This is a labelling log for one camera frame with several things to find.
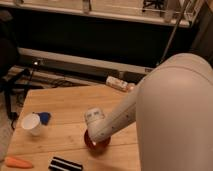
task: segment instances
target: black object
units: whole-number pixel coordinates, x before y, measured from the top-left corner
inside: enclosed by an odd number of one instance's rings
[[[14,42],[6,24],[0,20],[0,92],[4,92],[7,115],[11,120],[15,120],[18,117],[16,112],[11,111],[10,94],[13,93],[13,89],[24,89],[26,91],[29,89],[42,88],[41,86],[15,84],[21,76],[30,75],[28,69],[24,69],[9,80],[3,78],[7,75],[9,69],[17,64],[20,58]]]
[[[163,8],[164,0],[144,0],[143,10],[149,6],[155,6],[155,9],[161,10]]]
[[[50,113],[48,112],[41,112],[41,113],[38,113],[39,117],[40,117],[40,121],[43,125],[47,125],[49,120],[50,120]]]
[[[49,169],[52,171],[81,171],[83,170],[83,165],[67,161],[59,157],[53,157]]]

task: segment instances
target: wooden plank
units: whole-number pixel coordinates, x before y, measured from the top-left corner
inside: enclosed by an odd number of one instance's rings
[[[47,171],[53,156],[82,164],[84,171],[139,171],[137,144],[113,146],[103,154],[94,154],[87,149],[55,151],[49,153],[37,153],[17,155],[34,164],[29,171]],[[2,166],[2,171],[19,171],[21,169]]]
[[[40,136],[29,135],[17,128],[12,137],[8,155],[34,154],[51,151],[87,148],[84,143],[85,123],[44,126]],[[136,125],[114,134],[110,146],[137,144]]]
[[[140,170],[136,124],[112,136],[102,155],[94,155],[86,147],[84,113],[90,107],[101,107],[108,114],[126,95],[105,85],[30,91],[7,155],[31,161],[34,169],[47,170],[53,156],[82,163],[86,171]],[[20,127],[24,115],[46,111],[52,114],[50,123],[43,126],[42,134],[30,136]],[[6,166],[2,171],[19,170]]]
[[[20,127],[21,119],[31,112],[50,112],[54,116],[50,124],[84,122],[84,113],[89,108],[100,107],[108,114],[125,95],[105,85],[59,88],[57,91],[32,90],[27,96],[17,127]]]

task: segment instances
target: black chair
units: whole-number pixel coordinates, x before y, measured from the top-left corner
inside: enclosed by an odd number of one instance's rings
[[[26,85],[26,84],[16,84],[15,82],[23,75],[30,75],[28,69],[24,69],[22,72],[18,73],[9,80],[3,77],[7,75],[9,69],[17,64],[20,58],[18,49],[8,38],[0,37],[0,92],[4,92],[5,104],[8,118],[15,120],[18,115],[16,112],[11,111],[11,99],[10,95],[13,89],[24,89],[27,92],[29,89],[42,88],[41,86]]]
[[[155,9],[163,9],[164,0],[144,0],[143,1],[143,10],[149,6],[153,6]]]

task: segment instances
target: white container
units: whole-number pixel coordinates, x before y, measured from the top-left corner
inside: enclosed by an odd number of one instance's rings
[[[34,136],[40,135],[42,127],[40,117],[34,113],[26,115],[21,121],[21,127]]]

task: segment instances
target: black wall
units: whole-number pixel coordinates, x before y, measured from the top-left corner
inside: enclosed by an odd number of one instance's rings
[[[155,67],[172,27],[6,8],[20,47]],[[197,26],[179,28],[168,56],[188,52]]]

